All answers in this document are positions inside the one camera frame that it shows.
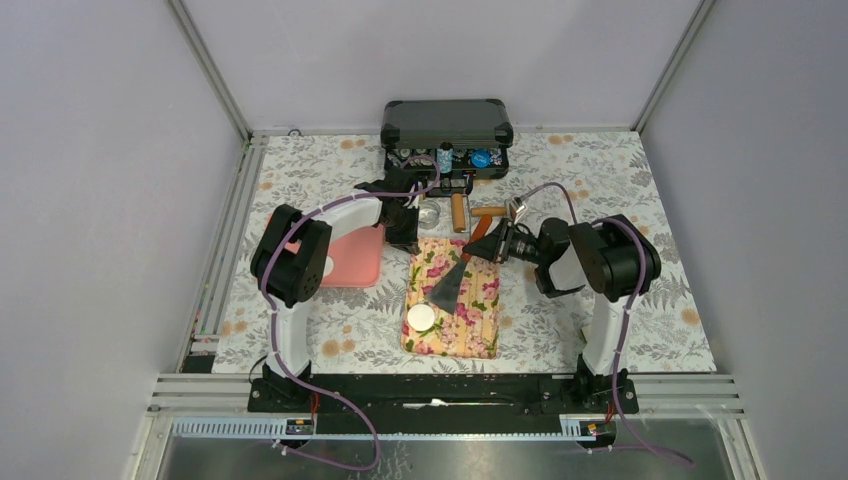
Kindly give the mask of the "blue white chip stack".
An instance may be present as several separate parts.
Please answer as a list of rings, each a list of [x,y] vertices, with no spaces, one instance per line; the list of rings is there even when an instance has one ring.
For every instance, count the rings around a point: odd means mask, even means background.
[[[450,142],[443,142],[436,150],[436,161],[441,175],[446,176],[453,170],[454,150]]]

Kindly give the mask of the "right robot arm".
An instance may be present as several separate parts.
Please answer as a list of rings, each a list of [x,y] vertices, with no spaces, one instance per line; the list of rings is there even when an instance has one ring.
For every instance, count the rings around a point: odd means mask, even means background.
[[[613,389],[625,384],[632,310],[661,275],[660,256],[623,215],[581,223],[549,217],[533,234],[515,220],[522,206],[514,200],[510,215],[493,231],[475,233],[463,254],[493,263],[517,258],[533,264],[536,286],[548,298],[592,290],[590,330],[568,392],[583,410],[597,412],[612,400]]]

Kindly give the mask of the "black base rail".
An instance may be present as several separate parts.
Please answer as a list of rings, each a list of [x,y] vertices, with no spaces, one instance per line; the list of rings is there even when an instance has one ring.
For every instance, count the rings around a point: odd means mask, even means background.
[[[555,374],[309,374],[308,388],[265,373],[251,382],[251,413],[303,414],[320,434],[554,434],[561,417],[603,420],[639,411],[624,379]]]

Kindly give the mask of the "black poker chip case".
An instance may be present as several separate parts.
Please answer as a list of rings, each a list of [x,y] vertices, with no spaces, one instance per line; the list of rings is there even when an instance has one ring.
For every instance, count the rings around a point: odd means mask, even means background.
[[[510,167],[508,149],[515,132],[503,101],[488,99],[393,100],[383,111],[380,143],[386,171],[402,166],[426,183],[434,183],[434,197],[469,193],[481,180],[504,178]],[[453,170],[443,176],[436,150],[453,145]],[[491,164],[475,168],[470,154],[483,149]]]

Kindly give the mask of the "blue small blind button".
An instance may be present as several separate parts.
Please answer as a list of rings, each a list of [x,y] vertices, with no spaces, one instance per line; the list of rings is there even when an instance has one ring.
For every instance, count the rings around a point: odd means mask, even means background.
[[[491,154],[487,150],[478,149],[470,154],[470,163],[475,168],[486,168],[491,164]]]

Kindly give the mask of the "pink plastic tray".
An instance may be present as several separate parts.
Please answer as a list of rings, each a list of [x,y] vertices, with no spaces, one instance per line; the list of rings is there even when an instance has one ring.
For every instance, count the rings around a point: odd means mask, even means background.
[[[295,267],[300,250],[313,250],[313,244],[320,246],[319,235],[310,234],[310,230],[306,225],[286,244],[274,266],[278,278],[290,283],[295,279],[295,275],[299,275],[315,286],[330,288],[365,288],[376,284],[380,276],[383,251],[382,226],[366,226],[331,240],[326,258],[330,256],[335,266],[329,276],[324,277],[323,273],[320,275],[319,283],[314,275],[308,272],[300,274]]]

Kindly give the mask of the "floral yellow tray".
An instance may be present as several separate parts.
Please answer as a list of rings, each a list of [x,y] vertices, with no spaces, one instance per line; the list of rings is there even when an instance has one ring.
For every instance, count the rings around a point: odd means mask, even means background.
[[[427,295],[455,265],[465,241],[424,238],[421,251],[411,258],[409,286],[401,324],[401,346],[413,354],[493,359],[499,341],[500,272],[496,264],[473,258],[463,274],[456,310],[449,314],[435,307]],[[423,304],[433,308],[435,318],[413,327],[408,312]]]

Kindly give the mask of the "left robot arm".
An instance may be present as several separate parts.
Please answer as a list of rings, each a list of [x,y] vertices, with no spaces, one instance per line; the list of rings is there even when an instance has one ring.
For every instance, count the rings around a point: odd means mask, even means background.
[[[300,210],[284,204],[272,213],[250,271],[270,310],[262,380],[285,410],[301,409],[312,392],[306,380],[308,302],[321,286],[330,245],[356,230],[382,226],[398,236],[389,240],[391,246],[415,253],[417,199],[426,192],[424,181],[392,167],[382,179],[359,183],[323,206]]]

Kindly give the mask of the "white dough ball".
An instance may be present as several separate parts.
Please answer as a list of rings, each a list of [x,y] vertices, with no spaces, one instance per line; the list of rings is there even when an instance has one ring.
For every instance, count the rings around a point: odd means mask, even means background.
[[[415,304],[406,313],[406,324],[416,332],[427,331],[435,325],[436,320],[436,311],[426,303]]]

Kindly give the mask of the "wooden double-ended rolling pin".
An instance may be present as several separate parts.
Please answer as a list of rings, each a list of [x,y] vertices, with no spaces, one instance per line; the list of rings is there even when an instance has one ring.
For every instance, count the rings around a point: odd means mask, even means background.
[[[507,213],[505,206],[478,206],[471,207],[465,194],[453,193],[450,195],[451,226],[454,233],[468,231],[471,218],[484,215],[504,216]]]

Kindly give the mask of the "white dough wrapper lower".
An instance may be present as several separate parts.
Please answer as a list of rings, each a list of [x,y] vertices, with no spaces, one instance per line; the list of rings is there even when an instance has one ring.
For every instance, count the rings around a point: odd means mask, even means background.
[[[323,269],[323,276],[324,276],[324,277],[329,276],[329,275],[332,273],[332,271],[333,271],[333,269],[334,269],[334,266],[335,266],[335,264],[334,264],[333,259],[332,259],[330,256],[328,256],[328,257],[325,259],[324,269]]]

